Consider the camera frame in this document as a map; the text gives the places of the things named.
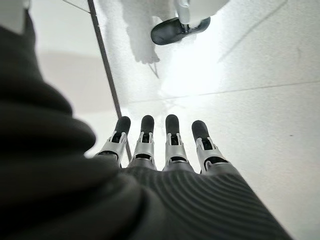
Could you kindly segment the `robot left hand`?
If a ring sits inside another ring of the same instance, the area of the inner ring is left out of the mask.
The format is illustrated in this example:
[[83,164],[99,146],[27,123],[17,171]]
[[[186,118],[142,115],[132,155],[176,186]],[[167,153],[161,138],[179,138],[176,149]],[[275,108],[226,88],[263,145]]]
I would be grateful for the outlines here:
[[28,0],[0,3],[1,239],[290,239],[201,120],[192,124],[200,173],[187,159],[173,114],[165,120],[162,171],[155,167],[150,115],[126,168],[126,116],[103,148],[86,157],[95,134],[44,81],[29,7]]

